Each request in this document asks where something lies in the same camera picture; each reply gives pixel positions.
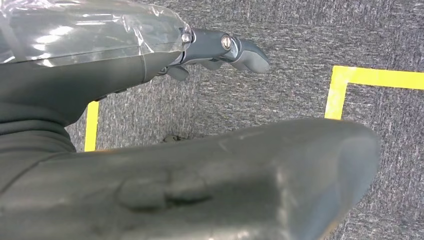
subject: yellow floor tape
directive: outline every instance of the yellow floor tape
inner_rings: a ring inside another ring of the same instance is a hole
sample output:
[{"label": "yellow floor tape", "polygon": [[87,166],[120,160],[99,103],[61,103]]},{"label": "yellow floor tape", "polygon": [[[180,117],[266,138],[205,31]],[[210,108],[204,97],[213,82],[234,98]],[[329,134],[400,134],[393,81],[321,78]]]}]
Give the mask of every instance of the yellow floor tape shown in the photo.
[{"label": "yellow floor tape", "polygon": [[424,90],[424,73],[334,66],[328,91],[325,118],[342,119],[348,84]]},{"label": "yellow floor tape", "polygon": [[96,150],[97,124],[99,120],[99,102],[93,101],[87,108],[87,125],[85,129],[84,151],[91,152]]},{"label": "yellow floor tape", "polygon": [[[328,91],[325,118],[342,119],[348,84],[424,90],[424,73],[334,66]],[[88,105],[85,130],[86,152],[96,150],[99,102]]]}]

